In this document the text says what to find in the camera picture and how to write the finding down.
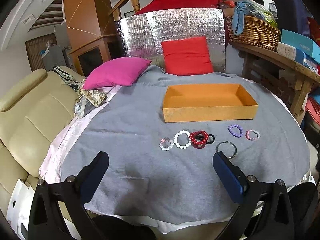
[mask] red beaded bracelet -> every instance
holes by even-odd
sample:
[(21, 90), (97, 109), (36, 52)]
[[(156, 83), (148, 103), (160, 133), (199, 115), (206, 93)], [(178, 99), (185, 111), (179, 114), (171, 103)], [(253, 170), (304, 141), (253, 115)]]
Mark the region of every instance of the red beaded bracelet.
[[(195, 136), (198, 135), (198, 134), (202, 134), (203, 135), (203, 139), (201, 141), (198, 141)], [(198, 131), (198, 132), (193, 132), (193, 133), (190, 133), (190, 139), (191, 139), (191, 142), (194, 144), (194, 145), (202, 145), (202, 144), (206, 144), (207, 142), (207, 139), (208, 139), (208, 134), (205, 132), (205, 131)]]

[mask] picture frame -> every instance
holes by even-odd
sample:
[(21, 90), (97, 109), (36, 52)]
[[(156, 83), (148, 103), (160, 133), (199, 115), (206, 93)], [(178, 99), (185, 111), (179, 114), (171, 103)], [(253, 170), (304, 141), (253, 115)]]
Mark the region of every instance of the picture frame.
[(135, 11), (126, 12), (126, 13), (124, 13), (124, 17), (128, 18), (130, 16), (133, 16), (134, 14), (135, 14)]

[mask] beige leather sofa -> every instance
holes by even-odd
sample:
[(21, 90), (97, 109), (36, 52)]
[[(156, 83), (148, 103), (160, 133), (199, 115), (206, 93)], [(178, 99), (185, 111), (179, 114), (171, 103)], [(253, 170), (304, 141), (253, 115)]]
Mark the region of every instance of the beige leather sofa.
[[(79, 82), (83, 76), (62, 67)], [(33, 71), (0, 99), (0, 209), (6, 215), (18, 179), (36, 188), (39, 167), (74, 117), (77, 93), (53, 71)], [(61, 207), (70, 220), (65, 206)]]

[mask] purple beaded bracelet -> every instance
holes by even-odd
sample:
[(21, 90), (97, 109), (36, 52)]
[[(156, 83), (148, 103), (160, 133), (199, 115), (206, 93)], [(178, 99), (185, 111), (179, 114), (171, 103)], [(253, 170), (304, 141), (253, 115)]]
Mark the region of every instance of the purple beaded bracelet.
[[(235, 132), (232, 131), (232, 128), (234, 128), (234, 127), (238, 128), (238, 129), (240, 130), (240, 134), (237, 134), (237, 133), (235, 133)], [(240, 125), (238, 125), (238, 124), (230, 125), (230, 126), (228, 127), (228, 130), (229, 130), (229, 132), (230, 132), (233, 136), (235, 136), (235, 137), (240, 138), (240, 137), (242, 137), (242, 135), (243, 135), (243, 129), (242, 129), (242, 127), (241, 127)]]

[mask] wicker basket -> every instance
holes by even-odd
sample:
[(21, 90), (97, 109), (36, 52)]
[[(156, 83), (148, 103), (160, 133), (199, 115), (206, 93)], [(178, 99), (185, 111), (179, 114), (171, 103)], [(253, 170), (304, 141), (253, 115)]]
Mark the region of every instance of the wicker basket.
[(258, 46), (264, 49), (276, 51), (281, 32), (256, 17), (244, 16), (244, 30), (240, 35), (234, 35), (232, 31), (233, 16), (225, 17), (229, 38), (231, 41)]

